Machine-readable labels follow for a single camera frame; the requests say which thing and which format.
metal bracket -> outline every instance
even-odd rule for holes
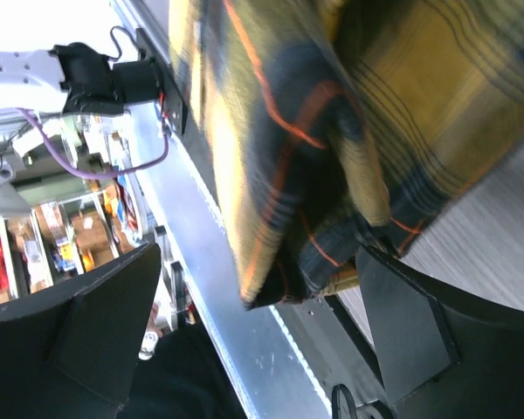
[[[180,137],[184,134],[188,108],[186,107],[183,96],[176,87],[175,80],[173,79],[173,71],[170,66],[166,64],[162,55],[156,50],[148,34],[142,28],[136,30],[136,43],[145,53],[146,57],[152,58],[155,61],[160,72],[158,78],[162,82],[162,90],[165,93],[162,111],[167,115],[169,125],[173,132]]]
[[[184,269],[180,262],[175,261],[171,264],[171,297],[175,302],[177,326],[186,326],[187,299],[186,283],[184,282]]]
[[[357,416],[358,419],[394,419],[392,412],[380,400],[359,406]]]

black bracket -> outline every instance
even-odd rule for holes
[[[357,416],[358,419],[394,419],[390,410],[380,400],[359,406]]]
[[[187,317],[187,292],[184,282],[184,269],[180,262],[175,261],[171,264],[171,298],[175,304],[177,327],[186,326]]]
[[[165,62],[159,51],[156,50],[148,34],[139,28],[136,30],[136,43],[146,57],[155,61],[160,72],[164,100],[162,112],[167,116],[171,130],[178,136],[184,134],[188,108],[181,92],[176,87],[172,67]]]
[[[55,45],[50,54],[62,66],[68,93],[64,113],[119,115],[126,105],[157,100],[161,81],[156,62],[150,58],[116,63],[82,43]]]

folded blanket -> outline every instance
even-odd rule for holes
[[[524,137],[524,0],[181,0],[169,40],[247,308],[356,285]]]

shelf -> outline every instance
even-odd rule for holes
[[[132,163],[128,155],[119,155],[116,163],[122,169],[132,167]],[[124,175],[124,182],[124,189],[128,193],[132,210],[134,211],[135,219],[138,224],[138,238],[142,240],[144,235],[147,234],[150,230],[148,221],[149,206],[141,193],[140,183],[138,182],[138,178],[135,174]]]
[[[81,262],[81,256],[79,255],[79,249],[78,245],[76,245],[76,239],[75,234],[73,232],[73,226],[72,222],[68,220],[65,224],[66,227],[66,237],[68,239],[68,242],[72,248],[72,261],[76,265],[76,272],[78,275],[83,275],[86,273],[86,270],[84,269],[84,265]]]
[[[116,246],[116,242],[114,241],[113,231],[111,229],[111,226],[108,223],[107,216],[105,215],[105,211],[103,210],[103,206],[101,205],[101,202],[97,195],[93,195],[93,203],[95,204],[95,209],[97,210],[97,213],[99,214],[99,218],[101,220],[101,223],[103,224],[103,228],[105,229],[105,232],[107,233],[108,244],[109,244],[109,247],[111,248],[111,252],[113,253],[113,256],[117,258],[121,254],[119,253],[119,249]]]
[[[8,283],[10,285],[10,295],[13,299],[19,298],[19,290],[17,288],[16,272],[14,264],[11,259],[10,241],[8,240],[8,229],[6,228],[6,221],[0,218],[0,240],[2,242],[3,261],[6,266],[6,274],[8,275]]]
[[[45,249],[45,242],[43,241],[43,237],[41,235],[41,229],[38,226],[37,214],[34,209],[31,211],[30,220],[31,220],[31,227],[33,228],[33,233],[35,234],[35,241],[37,242],[38,250],[41,254],[41,263],[46,264],[46,267],[47,267],[47,269],[45,270],[46,271],[45,284],[47,287],[53,286],[54,280],[52,278],[52,270],[54,270],[54,266],[51,266],[50,260],[47,257],[47,252]]]

store shelf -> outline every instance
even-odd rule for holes
[[[171,264],[174,262],[174,259],[170,250],[170,242],[167,238],[167,233],[162,226],[155,227],[153,241],[157,243],[161,250],[162,269],[160,281],[162,284],[159,286],[162,286],[166,290],[165,301],[163,301],[163,304],[166,305],[164,310],[165,318],[169,324],[169,328],[171,330],[176,330],[178,328],[178,309],[175,305],[176,299],[173,293],[175,288],[173,286],[173,277],[171,276]]]
[[[117,164],[119,164],[123,169],[132,167],[132,163],[128,155],[118,158]],[[126,189],[130,198],[130,203],[132,205],[132,209],[134,210],[135,219],[138,224],[138,238],[142,239],[149,230],[149,206],[141,193],[140,183],[138,182],[136,175],[124,175],[124,181],[124,188]]]
[[[119,253],[119,249],[116,246],[116,242],[114,241],[113,230],[111,229],[111,226],[107,220],[107,216],[105,215],[105,210],[103,210],[103,206],[101,205],[101,202],[97,195],[93,195],[93,203],[95,204],[95,209],[97,210],[101,223],[103,224],[103,227],[105,228],[105,232],[107,233],[108,245],[111,248],[111,252],[113,253],[113,256],[117,258],[121,254]]]
[[[84,269],[84,265],[81,262],[81,256],[79,255],[78,245],[76,245],[76,238],[70,220],[66,222],[65,226],[68,243],[72,247],[72,260],[73,263],[76,265],[76,272],[78,273],[78,275],[83,275],[84,273],[86,273],[86,270]]]
[[[6,266],[6,274],[8,275],[10,295],[13,299],[18,299],[19,287],[17,285],[16,270],[14,269],[13,260],[11,258],[10,240],[8,240],[6,220],[3,218],[0,218],[0,240],[2,243],[3,261]]]
[[[54,266],[51,266],[51,261],[47,257],[47,252],[46,252],[46,249],[45,249],[45,242],[43,241],[43,236],[42,236],[42,233],[41,233],[41,229],[38,226],[37,214],[36,214],[34,209],[31,211],[30,220],[31,220],[31,227],[33,228],[33,233],[35,234],[35,241],[37,242],[37,246],[38,246],[39,252],[41,254],[41,261],[46,266],[46,269],[45,269],[45,285],[47,287],[48,286],[53,286],[54,285],[54,280],[52,278],[52,272],[54,270]]]

